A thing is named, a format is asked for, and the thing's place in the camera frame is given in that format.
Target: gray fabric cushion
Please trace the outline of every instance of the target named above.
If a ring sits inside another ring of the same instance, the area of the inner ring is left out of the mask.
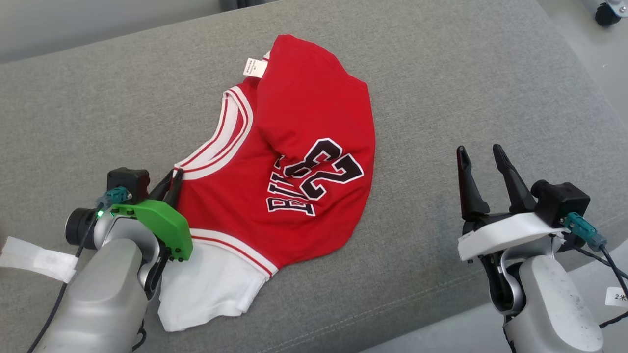
[[[626,127],[534,0],[280,1],[2,65],[1,235],[73,253],[65,218],[92,205],[106,172],[158,180],[211,137],[222,91],[280,33],[369,84],[377,155],[362,221],[343,249],[280,271],[242,317],[166,334],[152,302],[138,352],[355,352],[487,302],[480,265],[457,258],[460,144],[493,211],[508,206],[490,150],[501,143],[528,185],[573,182],[610,243],[626,238]],[[60,284],[13,269],[0,283],[0,342],[24,351]]]

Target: red jersey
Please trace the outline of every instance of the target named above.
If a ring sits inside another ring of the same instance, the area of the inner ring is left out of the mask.
[[[371,189],[367,85],[320,46],[278,36],[261,79],[227,90],[214,136],[183,169],[178,211],[195,242],[270,277],[342,247]]]

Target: connector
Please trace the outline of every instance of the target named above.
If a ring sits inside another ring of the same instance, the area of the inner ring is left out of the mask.
[[[133,197],[125,187],[117,187],[106,191],[103,196],[96,200],[96,205],[102,204],[102,210],[106,210],[114,204],[121,204]]]
[[[600,246],[607,243],[606,238],[598,234],[597,229],[576,212],[570,212],[561,222],[572,233],[584,239],[593,251],[599,251]]]

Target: white tape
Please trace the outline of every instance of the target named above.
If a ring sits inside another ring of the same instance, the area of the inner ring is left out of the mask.
[[[73,255],[9,237],[0,254],[0,267],[27,269],[69,283],[78,260]]]

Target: clothing tag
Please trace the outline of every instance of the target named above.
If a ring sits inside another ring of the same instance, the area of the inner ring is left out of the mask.
[[[261,79],[262,75],[264,75],[264,71],[266,71],[266,66],[268,66],[268,62],[249,58],[244,67],[243,75],[259,77]]]
[[[46,250],[29,242],[8,237],[0,255],[0,267],[27,269],[69,283],[76,270],[75,256]]]
[[[622,288],[609,287],[606,290],[606,305],[628,308],[628,298],[626,298]]]

